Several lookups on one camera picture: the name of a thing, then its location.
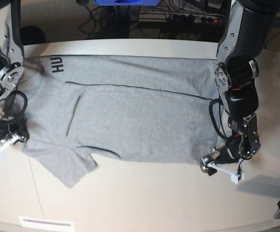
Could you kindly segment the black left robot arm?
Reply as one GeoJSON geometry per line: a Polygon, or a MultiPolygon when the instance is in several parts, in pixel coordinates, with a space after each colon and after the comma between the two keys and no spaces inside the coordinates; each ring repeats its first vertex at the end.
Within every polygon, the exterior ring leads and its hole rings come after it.
{"type": "Polygon", "coordinates": [[[260,149],[256,110],[259,99],[255,79],[259,74],[256,57],[265,45],[273,19],[280,9],[280,0],[235,0],[227,5],[225,31],[217,48],[214,72],[219,98],[209,107],[218,105],[228,114],[231,135],[223,126],[215,126],[225,141],[217,148],[218,156],[205,155],[201,170],[213,175],[224,164],[241,165],[260,149]]]}

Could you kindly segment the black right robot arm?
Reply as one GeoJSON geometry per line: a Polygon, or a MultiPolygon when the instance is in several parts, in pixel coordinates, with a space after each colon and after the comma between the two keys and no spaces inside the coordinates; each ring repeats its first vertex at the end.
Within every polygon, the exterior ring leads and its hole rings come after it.
{"type": "Polygon", "coordinates": [[[26,142],[29,133],[21,119],[28,105],[26,95],[17,89],[24,74],[24,47],[20,36],[19,0],[0,0],[0,10],[8,7],[3,45],[0,45],[0,144],[26,142]]]}

